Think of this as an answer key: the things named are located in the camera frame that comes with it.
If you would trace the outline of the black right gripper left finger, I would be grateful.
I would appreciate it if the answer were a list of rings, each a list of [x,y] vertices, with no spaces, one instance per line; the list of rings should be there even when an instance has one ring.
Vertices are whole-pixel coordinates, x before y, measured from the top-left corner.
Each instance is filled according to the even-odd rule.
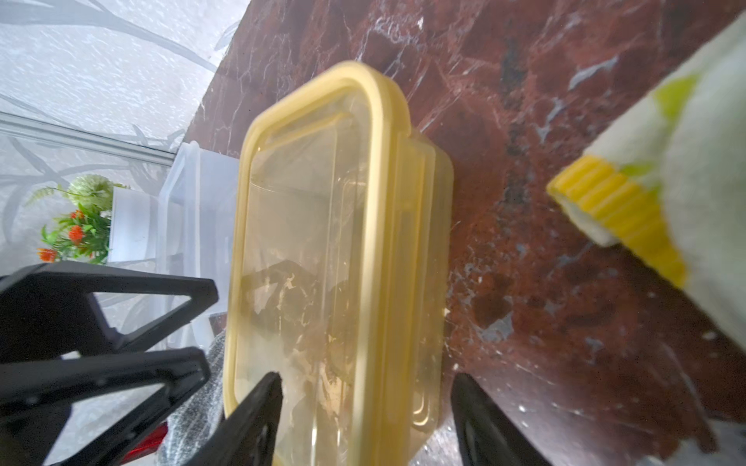
[[[269,372],[188,465],[271,465],[282,405],[281,376]]]

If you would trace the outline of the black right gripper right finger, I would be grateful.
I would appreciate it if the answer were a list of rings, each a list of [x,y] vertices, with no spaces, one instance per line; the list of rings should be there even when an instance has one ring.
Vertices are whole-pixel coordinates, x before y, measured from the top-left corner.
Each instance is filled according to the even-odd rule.
[[[550,465],[472,376],[456,374],[451,406],[463,465]]]

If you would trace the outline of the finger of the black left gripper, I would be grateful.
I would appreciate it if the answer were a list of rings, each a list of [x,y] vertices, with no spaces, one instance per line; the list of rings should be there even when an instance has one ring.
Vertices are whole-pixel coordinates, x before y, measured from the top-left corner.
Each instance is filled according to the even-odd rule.
[[[130,333],[108,324],[97,292],[186,296],[188,301]],[[159,275],[82,262],[32,265],[1,278],[1,362],[147,351],[218,302],[210,279]]]
[[[206,356],[196,348],[4,364],[1,462],[43,464],[77,402],[156,386],[157,391],[64,461],[117,465],[210,377]]]

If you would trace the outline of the grey striped cleaning cloth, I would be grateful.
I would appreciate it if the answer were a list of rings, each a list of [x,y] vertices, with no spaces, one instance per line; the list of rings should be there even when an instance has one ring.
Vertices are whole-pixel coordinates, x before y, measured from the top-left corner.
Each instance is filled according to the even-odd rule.
[[[155,454],[157,465],[187,465],[217,431],[223,411],[225,331],[206,353],[211,377],[167,419],[168,432]]]

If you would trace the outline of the clear plastic lunch box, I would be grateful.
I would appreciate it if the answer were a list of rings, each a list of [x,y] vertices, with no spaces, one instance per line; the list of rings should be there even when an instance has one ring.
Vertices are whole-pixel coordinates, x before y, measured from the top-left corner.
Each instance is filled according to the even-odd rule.
[[[219,300],[166,340],[169,348],[208,349],[227,313],[239,160],[180,145],[159,192],[157,273],[210,279]]]

